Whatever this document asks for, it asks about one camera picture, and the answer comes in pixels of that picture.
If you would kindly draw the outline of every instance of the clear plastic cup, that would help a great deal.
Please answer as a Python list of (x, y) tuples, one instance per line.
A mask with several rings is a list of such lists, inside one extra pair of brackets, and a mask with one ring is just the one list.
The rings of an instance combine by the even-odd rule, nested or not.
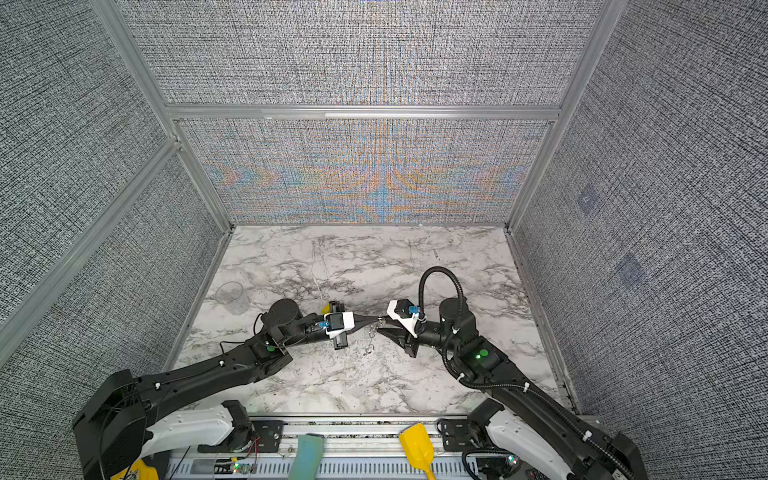
[(243, 315), (250, 308), (248, 294), (238, 282), (227, 282), (216, 290), (216, 301), (233, 315)]

